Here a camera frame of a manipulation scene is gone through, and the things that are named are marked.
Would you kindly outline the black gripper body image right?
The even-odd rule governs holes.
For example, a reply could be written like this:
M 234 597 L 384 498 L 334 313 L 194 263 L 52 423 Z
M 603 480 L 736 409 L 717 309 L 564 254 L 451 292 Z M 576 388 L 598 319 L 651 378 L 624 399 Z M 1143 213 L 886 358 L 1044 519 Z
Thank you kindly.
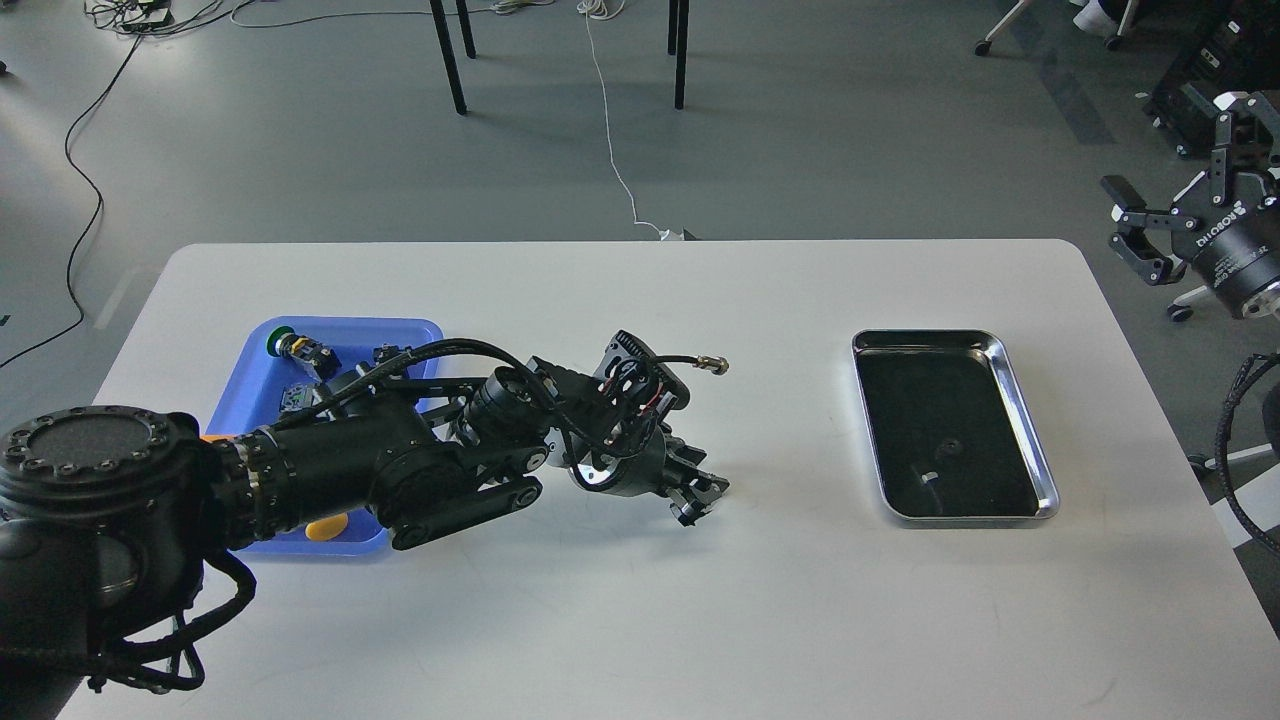
M 1277 315 L 1277 178 L 1271 170 L 1235 170 L 1222 204 L 1215 205 L 1203 170 L 1175 197 L 1180 218 L 1175 255 L 1190 264 L 1203 286 L 1236 319 Z

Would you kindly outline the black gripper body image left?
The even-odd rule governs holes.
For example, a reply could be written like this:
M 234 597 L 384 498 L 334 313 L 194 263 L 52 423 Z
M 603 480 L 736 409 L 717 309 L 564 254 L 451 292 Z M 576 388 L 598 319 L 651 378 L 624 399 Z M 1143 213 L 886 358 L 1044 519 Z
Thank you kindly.
M 564 452 L 564 460 L 575 483 L 588 492 L 620 497 L 640 495 L 667 497 L 666 450 L 671 445 L 689 443 L 673 433 L 669 423 L 658 421 L 632 457 L 617 459 L 607 455 L 595 457 L 585 442 L 576 438 L 573 450 Z

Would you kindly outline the black robot arm image left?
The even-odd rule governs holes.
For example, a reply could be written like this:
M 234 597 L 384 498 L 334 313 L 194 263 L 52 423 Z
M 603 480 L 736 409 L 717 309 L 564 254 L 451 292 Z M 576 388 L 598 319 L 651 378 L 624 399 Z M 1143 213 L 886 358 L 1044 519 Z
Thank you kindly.
M 54 719 L 82 682 L 202 685 L 196 643 L 256 593 L 236 556 L 366 509 L 396 550 L 503 518 L 563 468 L 581 489 L 669 501 L 686 527 L 728 482 L 673 434 L 685 364 L 621 331 L 590 374 L 479 340 L 390 346 L 241 436 L 183 413 L 90 405 L 3 433 L 3 716 Z

